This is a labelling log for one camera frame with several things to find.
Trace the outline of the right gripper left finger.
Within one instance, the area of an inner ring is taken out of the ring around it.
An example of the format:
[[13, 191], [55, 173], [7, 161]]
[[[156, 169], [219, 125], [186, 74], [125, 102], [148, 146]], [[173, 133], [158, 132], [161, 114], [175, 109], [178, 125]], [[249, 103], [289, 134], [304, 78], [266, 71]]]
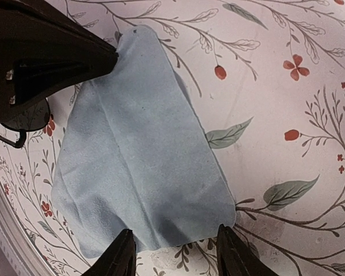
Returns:
[[133, 232], [123, 229], [82, 276], [135, 276], [136, 244]]

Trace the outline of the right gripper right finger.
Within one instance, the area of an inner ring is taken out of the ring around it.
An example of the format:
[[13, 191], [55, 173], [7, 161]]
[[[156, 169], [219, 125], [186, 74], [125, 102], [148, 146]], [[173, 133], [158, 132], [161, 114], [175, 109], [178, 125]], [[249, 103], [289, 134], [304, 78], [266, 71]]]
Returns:
[[218, 228], [216, 252], [219, 276], [276, 276], [232, 228], [223, 224]]

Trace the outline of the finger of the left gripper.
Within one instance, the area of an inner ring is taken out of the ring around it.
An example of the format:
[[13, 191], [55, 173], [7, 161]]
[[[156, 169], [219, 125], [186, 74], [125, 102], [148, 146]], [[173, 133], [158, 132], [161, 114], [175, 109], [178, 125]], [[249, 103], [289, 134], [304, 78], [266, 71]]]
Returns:
[[67, 18], [47, 1], [0, 1], [0, 49], [71, 59], [105, 75], [117, 63], [115, 47]]
[[64, 88], [107, 75], [117, 59], [117, 54], [0, 58], [0, 122]]

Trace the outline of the blue cleaning cloth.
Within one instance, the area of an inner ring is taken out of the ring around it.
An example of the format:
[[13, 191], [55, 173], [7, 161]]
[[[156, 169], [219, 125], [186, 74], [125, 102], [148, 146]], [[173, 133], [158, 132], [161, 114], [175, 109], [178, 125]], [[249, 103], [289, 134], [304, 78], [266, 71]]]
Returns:
[[76, 98], [52, 206], [89, 259], [123, 229], [138, 251], [214, 237], [234, 224], [234, 198], [156, 33], [136, 26], [117, 52], [114, 70]]

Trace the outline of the black sunglasses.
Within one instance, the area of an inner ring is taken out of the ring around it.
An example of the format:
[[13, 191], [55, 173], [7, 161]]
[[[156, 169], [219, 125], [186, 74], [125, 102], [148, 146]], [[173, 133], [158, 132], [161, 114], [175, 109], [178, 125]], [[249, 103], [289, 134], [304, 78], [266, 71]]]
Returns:
[[9, 121], [2, 122], [1, 125], [4, 128], [18, 132], [19, 137], [16, 141], [11, 141], [0, 135], [0, 141], [13, 148], [22, 148], [26, 142], [27, 133], [43, 129], [49, 123], [50, 118], [50, 107], [48, 100], [45, 98]]

